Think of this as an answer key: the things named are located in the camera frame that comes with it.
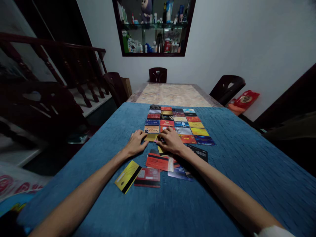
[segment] plastic bag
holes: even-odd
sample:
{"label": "plastic bag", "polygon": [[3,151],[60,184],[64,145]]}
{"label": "plastic bag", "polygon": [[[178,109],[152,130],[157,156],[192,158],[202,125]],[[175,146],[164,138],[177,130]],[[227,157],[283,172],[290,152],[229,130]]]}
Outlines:
{"label": "plastic bag", "polygon": [[234,105],[243,108],[248,109],[253,102],[258,98],[260,94],[252,91],[245,91],[241,96],[238,97],[238,99],[234,102]]}

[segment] stuffed toy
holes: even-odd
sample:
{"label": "stuffed toy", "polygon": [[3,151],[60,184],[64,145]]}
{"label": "stuffed toy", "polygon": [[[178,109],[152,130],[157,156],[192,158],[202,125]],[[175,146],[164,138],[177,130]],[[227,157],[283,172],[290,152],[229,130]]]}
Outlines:
{"label": "stuffed toy", "polygon": [[142,0],[142,21],[144,23],[150,22],[150,14],[152,9],[152,0]]}

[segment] blue tablecloth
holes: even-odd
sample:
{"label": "blue tablecloth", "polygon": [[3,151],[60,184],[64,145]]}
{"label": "blue tablecloth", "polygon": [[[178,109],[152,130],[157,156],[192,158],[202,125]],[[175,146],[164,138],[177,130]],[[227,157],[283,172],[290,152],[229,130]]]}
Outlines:
{"label": "blue tablecloth", "polygon": [[[226,108],[196,107],[217,146],[208,162],[250,194],[297,237],[315,236],[316,179]],[[35,227],[68,194],[144,129],[148,104],[124,103],[18,217]],[[134,158],[145,166],[150,149]],[[74,236],[242,236],[217,200],[197,182],[161,172],[161,188],[132,186],[124,195],[110,179]]]}

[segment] white sleeve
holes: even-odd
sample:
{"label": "white sleeve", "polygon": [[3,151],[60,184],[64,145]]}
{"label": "white sleeve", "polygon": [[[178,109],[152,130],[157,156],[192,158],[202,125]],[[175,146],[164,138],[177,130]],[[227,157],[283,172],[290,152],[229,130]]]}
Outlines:
{"label": "white sleeve", "polygon": [[295,237],[287,230],[278,226],[271,226],[260,231],[259,235],[254,233],[255,237]]}

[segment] hand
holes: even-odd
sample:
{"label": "hand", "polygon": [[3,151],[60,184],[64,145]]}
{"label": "hand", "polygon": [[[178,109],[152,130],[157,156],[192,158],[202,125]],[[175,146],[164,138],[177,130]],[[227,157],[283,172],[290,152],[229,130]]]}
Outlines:
{"label": "hand", "polygon": [[186,150],[187,148],[182,143],[177,132],[173,130],[171,127],[168,127],[167,129],[163,130],[162,133],[160,133],[158,136],[162,137],[166,143],[157,142],[156,144],[161,146],[166,151],[170,151],[175,155],[180,155],[181,152]]}
{"label": "hand", "polygon": [[149,141],[145,141],[141,144],[142,139],[147,136],[147,133],[144,133],[142,130],[136,130],[132,133],[131,138],[129,139],[127,145],[122,150],[128,157],[137,155],[141,151],[145,150]]}

